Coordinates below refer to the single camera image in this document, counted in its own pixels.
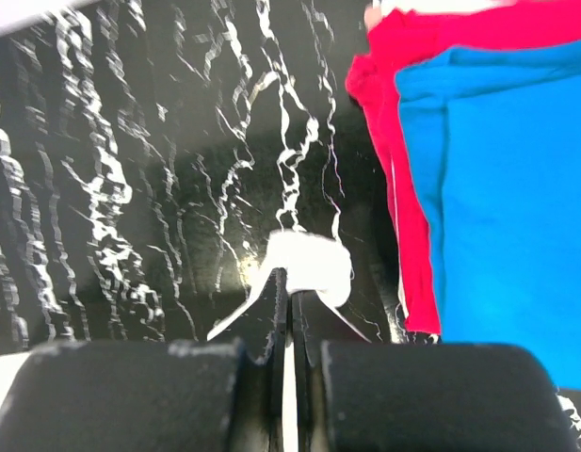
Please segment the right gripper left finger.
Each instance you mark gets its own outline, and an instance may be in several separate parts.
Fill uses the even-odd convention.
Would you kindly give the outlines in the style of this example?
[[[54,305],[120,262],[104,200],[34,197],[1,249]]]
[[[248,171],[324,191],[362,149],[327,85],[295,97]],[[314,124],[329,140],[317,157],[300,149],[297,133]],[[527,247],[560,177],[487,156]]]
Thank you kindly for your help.
[[[0,406],[0,451],[279,451],[286,273],[255,301],[270,322],[253,356],[211,342],[53,342],[35,348]]]

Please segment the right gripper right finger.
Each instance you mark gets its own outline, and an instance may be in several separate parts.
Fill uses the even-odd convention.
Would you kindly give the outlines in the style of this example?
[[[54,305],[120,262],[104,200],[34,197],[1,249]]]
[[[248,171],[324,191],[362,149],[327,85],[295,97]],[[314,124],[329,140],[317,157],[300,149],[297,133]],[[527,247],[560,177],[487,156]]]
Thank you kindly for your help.
[[[576,451],[541,363],[506,345],[366,341],[291,298],[301,451]]]

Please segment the white printed t shirt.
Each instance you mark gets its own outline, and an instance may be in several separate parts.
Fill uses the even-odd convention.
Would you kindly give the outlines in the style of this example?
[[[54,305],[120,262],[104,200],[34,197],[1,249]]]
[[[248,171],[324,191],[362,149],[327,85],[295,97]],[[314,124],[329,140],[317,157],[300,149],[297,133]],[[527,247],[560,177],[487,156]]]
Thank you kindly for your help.
[[[270,273],[283,269],[288,295],[314,291],[319,300],[359,337],[366,336],[343,317],[351,292],[352,263],[349,250],[339,241],[308,232],[277,230],[270,233],[263,262],[249,279],[246,300],[207,333],[209,341],[227,330],[262,294]]]

